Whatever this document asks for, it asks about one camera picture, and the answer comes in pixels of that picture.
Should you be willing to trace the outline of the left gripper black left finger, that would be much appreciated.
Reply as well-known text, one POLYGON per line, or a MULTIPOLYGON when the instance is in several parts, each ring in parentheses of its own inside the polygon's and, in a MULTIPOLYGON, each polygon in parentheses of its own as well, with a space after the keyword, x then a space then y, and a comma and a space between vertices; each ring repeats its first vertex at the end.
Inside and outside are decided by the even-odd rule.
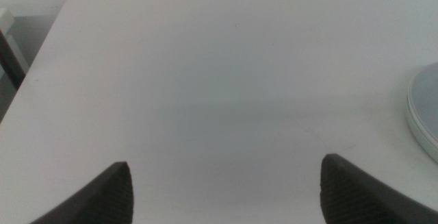
POLYGON ((129 165, 115 162, 78 192, 50 210, 37 224, 131 224, 133 184, 129 165))

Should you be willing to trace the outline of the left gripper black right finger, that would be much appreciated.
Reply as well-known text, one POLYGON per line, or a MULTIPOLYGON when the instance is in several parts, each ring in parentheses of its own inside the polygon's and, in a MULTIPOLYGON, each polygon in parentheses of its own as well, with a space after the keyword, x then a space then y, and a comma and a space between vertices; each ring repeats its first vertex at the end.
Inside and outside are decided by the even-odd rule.
POLYGON ((335 153, 322 160, 320 207, 326 223, 437 222, 436 210, 394 190, 335 153))

